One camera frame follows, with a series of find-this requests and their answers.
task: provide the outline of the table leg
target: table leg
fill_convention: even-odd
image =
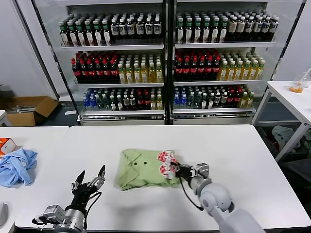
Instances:
[[[310,125],[308,125],[307,123],[301,123],[296,132],[292,135],[291,139],[286,143],[286,145],[277,155],[276,157],[277,162],[284,156],[284,154],[286,154],[287,152],[289,152],[291,149],[294,148],[294,146],[302,138],[302,136],[305,135],[305,133],[308,131],[309,128]]]
[[[258,121],[259,121],[259,118],[260,118],[260,116],[261,116],[261,114],[262,114],[262,112],[263,112],[263,110],[264,110],[264,107],[265,107],[266,104],[268,103],[270,97],[271,97],[271,91],[270,91],[269,88],[267,88],[266,93],[264,93],[264,96],[263,96],[263,98],[262,98],[262,100],[261,100],[261,102],[260,102],[260,105],[259,105],[259,107],[258,107],[258,109],[257,109],[257,111],[256,111],[256,114],[254,115],[254,118],[253,118],[253,120],[252,120],[252,123],[251,123],[251,124],[252,124],[253,126],[256,126],[256,125],[257,125],[257,123],[258,123]]]

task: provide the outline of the glass door refrigerator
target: glass door refrigerator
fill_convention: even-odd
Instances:
[[[166,123],[167,1],[29,1],[82,125]]]
[[[250,123],[305,2],[174,0],[172,4],[171,123]]]

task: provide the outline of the cloth on floor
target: cloth on floor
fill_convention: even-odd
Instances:
[[[276,139],[277,143],[279,144],[279,151],[281,151],[283,149],[283,147],[285,146],[285,144],[290,140],[290,138],[292,137],[292,135],[294,134],[294,130],[291,128],[287,128],[287,127],[283,127],[280,125],[275,126],[272,129],[272,135],[274,136],[274,138]],[[297,149],[300,147],[300,142],[298,142],[294,149]]]
[[[0,185],[10,187],[18,180],[22,180],[24,185],[30,185],[33,179],[27,170],[36,165],[36,156],[37,152],[25,149],[6,154],[0,160]]]
[[[117,183],[121,190],[143,186],[175,186],[174,151],[126,149],[121,153]]]

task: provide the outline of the cardboard box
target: cardboard box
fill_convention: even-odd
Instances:
[[[7,110],[16,105],[35,106],[29,113],[7,113],[8,120],[13,126],[35,126],[42,123],[58,106],[58,102],[48,96],[13,97],[0,99],[0,109]]]

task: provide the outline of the folded green shirt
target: folded green shirt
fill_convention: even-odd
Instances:
[[[142,186],[169,187],[179,184],[175,177],[173,151],[126,149],[121,153],[118,186],[121,190]]]

